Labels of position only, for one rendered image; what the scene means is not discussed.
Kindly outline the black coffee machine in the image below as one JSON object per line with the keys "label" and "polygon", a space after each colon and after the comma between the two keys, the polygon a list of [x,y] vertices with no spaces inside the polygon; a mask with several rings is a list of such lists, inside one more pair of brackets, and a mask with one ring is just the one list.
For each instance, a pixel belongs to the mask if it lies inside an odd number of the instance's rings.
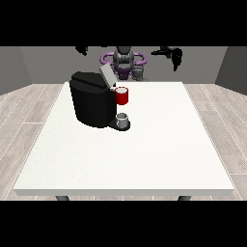
{"label": "black coffee machine", "polygon": [[113,85],[109,88],[100,73],[78,71],[71,76],[69,87],[76,118],[79,122],[97,128],[112,127],[119,131],[130,129],[117,127],[117,106]]}

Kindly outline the small grey cup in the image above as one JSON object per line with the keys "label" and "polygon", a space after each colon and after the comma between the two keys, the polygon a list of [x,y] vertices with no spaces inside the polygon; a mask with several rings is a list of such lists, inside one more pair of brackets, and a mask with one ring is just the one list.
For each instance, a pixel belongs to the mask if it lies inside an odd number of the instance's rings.
{"label": "small grey cup", "polygon": [[119,113],[116,116],[117,127],[125,128],[128,125],[128,116],[126,113]]}

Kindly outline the small grey coffee pod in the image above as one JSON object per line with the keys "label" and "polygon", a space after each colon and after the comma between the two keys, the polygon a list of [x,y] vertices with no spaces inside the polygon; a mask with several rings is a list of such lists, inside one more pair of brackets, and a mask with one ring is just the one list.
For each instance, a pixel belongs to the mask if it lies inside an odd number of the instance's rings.
{"label": "small grey coffee pod", "polygon": [[142,66],[135,66],[132,69],[132,78],[140,81],[143,78],[144,68]]}

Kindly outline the red pod holder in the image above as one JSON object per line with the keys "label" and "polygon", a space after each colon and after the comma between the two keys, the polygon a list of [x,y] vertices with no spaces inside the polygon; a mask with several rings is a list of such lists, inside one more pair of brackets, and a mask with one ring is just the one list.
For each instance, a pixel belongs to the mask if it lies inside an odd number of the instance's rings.
{"label": "red pod holder", "polygon": [[119,105],[125,105],[128,103],[128,88],[118,87],[115,90],[116,103]]}

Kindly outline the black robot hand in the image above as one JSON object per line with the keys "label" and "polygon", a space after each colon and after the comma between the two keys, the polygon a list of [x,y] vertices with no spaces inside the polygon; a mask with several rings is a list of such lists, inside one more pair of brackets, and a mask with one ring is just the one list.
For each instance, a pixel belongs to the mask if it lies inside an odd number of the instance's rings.
{"label": "black robot hand", "polygon": [[75,47],[76,51],[84,56],[87,55],[88,52],[88,47],[87,46],[76,46]]}
{"label": "black robot hand", "polygon": [[182,50],[180,48],[170,48],[168,46],[161,46],[158,50],[153,51],[151,55],[165,56],[167,59],[171,59],[174,70],[178,69],[182,60]]}

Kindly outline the pale grey machine lid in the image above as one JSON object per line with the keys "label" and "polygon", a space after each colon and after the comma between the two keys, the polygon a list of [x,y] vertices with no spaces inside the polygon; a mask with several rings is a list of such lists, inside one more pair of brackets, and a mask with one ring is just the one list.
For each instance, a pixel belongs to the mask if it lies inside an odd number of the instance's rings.
{"label": "pale grey machine lid", "polygon": [[103,76],[105,83],[109,88],[112,88],[113,85],[117,82],[117,78],[111,69],[109,64],[105,64],[99,68],[99,72]]}

